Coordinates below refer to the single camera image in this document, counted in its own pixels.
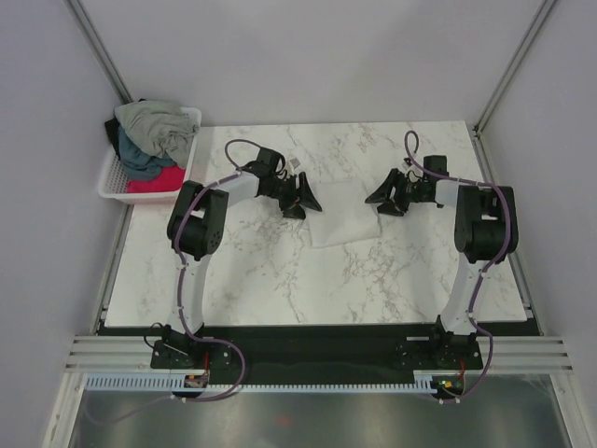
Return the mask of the white t shirt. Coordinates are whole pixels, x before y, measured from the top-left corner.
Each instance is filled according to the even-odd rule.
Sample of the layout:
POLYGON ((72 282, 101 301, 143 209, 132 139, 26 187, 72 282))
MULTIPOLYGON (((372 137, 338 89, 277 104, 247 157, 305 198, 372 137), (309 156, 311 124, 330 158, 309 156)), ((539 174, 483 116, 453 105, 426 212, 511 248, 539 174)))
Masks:
POLYGON ((308 212, 312 248, 328 248, 381 235, 378 216, 365 203, 367 192, 357 178, 317 183, 312 188, 322 212, 308 212))

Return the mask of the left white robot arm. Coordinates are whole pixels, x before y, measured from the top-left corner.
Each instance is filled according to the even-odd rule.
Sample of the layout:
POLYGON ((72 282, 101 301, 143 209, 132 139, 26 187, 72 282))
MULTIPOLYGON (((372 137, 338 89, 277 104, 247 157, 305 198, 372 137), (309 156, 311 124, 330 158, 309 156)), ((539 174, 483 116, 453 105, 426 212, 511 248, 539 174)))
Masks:
POLYGON ((179 258, 172 315, 160 325, 152 348, 153 369, 197 369, 216 342, 202 336, 203 296, 212 255, 224 236, 228 210, 263 196, 278 203, 283 217, 303 220, 308 209, 321 212, 304 173, 290 174, 279 152, 257 146, 257 157, 208 185, 186 181, 167 225, 167 237, 179 258))

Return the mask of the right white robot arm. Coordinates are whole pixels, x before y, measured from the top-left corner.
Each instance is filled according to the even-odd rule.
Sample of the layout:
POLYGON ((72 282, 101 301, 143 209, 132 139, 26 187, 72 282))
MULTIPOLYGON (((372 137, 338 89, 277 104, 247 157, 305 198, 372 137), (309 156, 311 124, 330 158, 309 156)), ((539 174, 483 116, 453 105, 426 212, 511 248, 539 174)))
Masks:
POLYGON ((423 175, 394 168, 367 196, 382 215, 402 217, 413 203, 433 203, 455 210, 454 245, 458 269, 448 302, 429 335, 401 339, 397 352, 413 369, 481 369, 476 308, 482 302, 490 269, 502 263, 519 241, 514 191, 449 176, 443 155, 423 158, 423 175))

